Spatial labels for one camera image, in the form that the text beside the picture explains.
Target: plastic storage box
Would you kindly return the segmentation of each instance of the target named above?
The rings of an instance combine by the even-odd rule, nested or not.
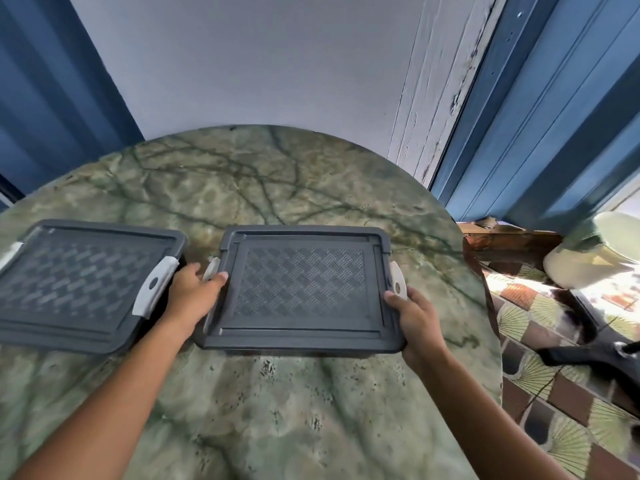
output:
[[[383,300],[394,279],[382,229],[236,226],[220,252],[228,285],[196,327],[200,347],[343,356],[404,347],[398,314]]]
[[[128,348],[166,306],[186,243],[172,230],[37,223],[0,258],[0,342],[94,354]]]

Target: round table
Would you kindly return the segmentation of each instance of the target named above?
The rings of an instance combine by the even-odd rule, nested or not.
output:
[[[230,225],[380,227],[407,282],[434,302],[453,354],[500,401],[495,315],[462,233],[418,181],[355,144],[267,126],[140,143],[0,214],[0,250],[44,218],[178,229],[189,237],[188,260],[201,262]],[[400,354],[227,357],[185,348],[125,478],[476,477]],[[2,346],[0,477],[121,360]]]

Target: blue painted wood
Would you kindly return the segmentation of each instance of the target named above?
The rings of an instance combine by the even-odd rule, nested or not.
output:
[[[565,219],[551,219],[556,201],[640,111],[635,90],[640,75],[634,68],[639,8],[640,0],[558,2],[447,202],[456,220],[492,215],[565,232],[588,216],[585,202],[594,211],[596,195],[602,201],[628,177],[601,173],[600,181],[580,187],[580,198],[575,187],[575,208],[568,214],[564,209]],[[634,158],[629,150],[615,161],[628,168]],[[569,201],[565,197],[562,205]]]
[[[69,0],[0,0],[0,175],[28,194],[141,141]]]
[[[429,188],[448,202],[558,0],[507,0],[464,111]]]

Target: blue wall panel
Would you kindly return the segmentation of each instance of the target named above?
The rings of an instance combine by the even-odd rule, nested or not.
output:
[[[69,0],[0,0],[0,175],[28,194],[140,140]]]
[[[639,9],[640,0],[558,1],[444,199],[456,220],[491,215],[565,233],[640,168]]]

